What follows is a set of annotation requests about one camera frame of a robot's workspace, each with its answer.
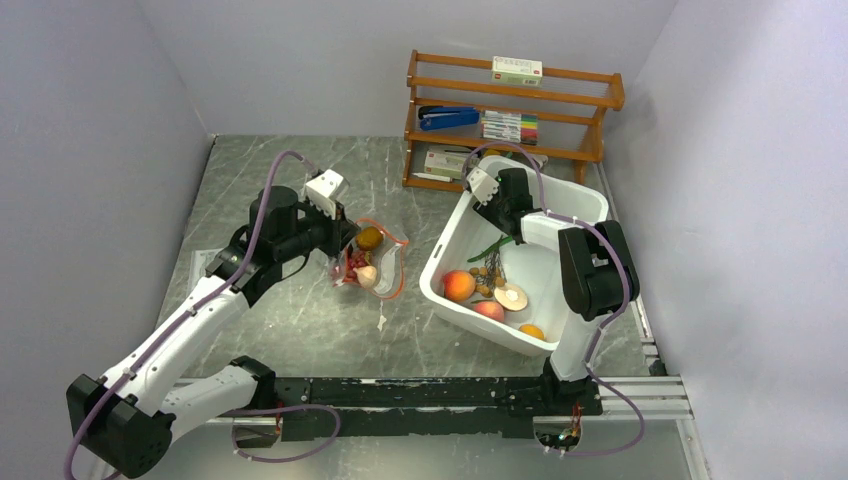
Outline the clear zip top bag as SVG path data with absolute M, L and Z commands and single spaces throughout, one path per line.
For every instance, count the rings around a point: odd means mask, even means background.
M 372 266 L 378 271 L 377 283 L 370 289 L 361 287 L 357 282 L 345 278 L 345 259 L 348 253 L 357 248 L 355 238 L 345 251 L 332 264 L 330 279 L 334 287 L 354 286 L 380 298 L 389 300 L 397 297 L 405 286 L 404 255 L 409 245 L 408 237 L 396 224 L 377 221 L 373 218 L 362 217 L 355 221 L 359 232 L 368 226 L 379 228 L 383 235 L 383 243 L 371 252 Z

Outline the white garlic bulb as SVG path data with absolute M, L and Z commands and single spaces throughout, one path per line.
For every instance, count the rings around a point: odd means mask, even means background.
M 366 289 L 372 288 L 377 283 L 378 271 L 375 266 L 365 265 L 353 269 L 357 283 Z

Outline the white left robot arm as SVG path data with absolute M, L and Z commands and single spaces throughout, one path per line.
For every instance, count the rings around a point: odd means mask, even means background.
M 73 438 L 64 465 L 80 448 L 135 479 L 170 445 L 224 414 L 275 415 L 283 407 L 275 373 L 247 356 L 184 388 L 176 382 L 229 323 L 240 319 L 283 266 L 321 251 L 337 258 L 357 234 L 340 195 L 346 182 L 320 174 L 303 193 L 269 185 L 251 204 L 248 221 L 208 264 L 180 307 L 142 344 L 97 378 L 81 375 L 66 392 Z

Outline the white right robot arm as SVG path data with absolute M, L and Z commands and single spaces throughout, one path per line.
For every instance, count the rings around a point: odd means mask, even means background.
M 476 200 L 474 210 L 486 221 L 518 245 L 542 247 L 557 256 L 563 297 L 581 319 L 564 326 L 548 359 L 556 377 L 541 385 L 539 398 L 548 412 L 562 414 L 578 399 L 573 381 L 594 376 L 595 350 L 607 325 L 638 297 L 640 286 L 621 224 L 591 223 L 552 210 L 543 175 L 536 177 L 535 193 L 524 167 L 495 175 L 475 167 L 465 183 Z

